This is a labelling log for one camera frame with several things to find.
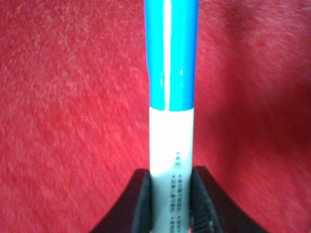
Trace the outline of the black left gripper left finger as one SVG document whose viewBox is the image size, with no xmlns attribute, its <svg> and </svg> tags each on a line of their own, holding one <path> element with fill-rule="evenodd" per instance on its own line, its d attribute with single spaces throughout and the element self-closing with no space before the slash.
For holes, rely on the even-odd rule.
<svg viewBox="0 0 311 233">
<path fill-rule="evenodd" d="M 150 172 L 137 169 L 115 205 L 91 232 L 149 233 L 151 224 Z"/>
</svg>

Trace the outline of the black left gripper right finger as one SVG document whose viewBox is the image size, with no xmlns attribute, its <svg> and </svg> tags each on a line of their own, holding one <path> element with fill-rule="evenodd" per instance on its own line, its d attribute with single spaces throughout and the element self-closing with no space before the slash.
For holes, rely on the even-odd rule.
<svg viewBox="0 0 311 233">
<path fill-rule="evenodd" d="M 190 226 L 193 233 L 265 233 L 217 184 L 204 166 L 191 174 Z"/>
</svg>

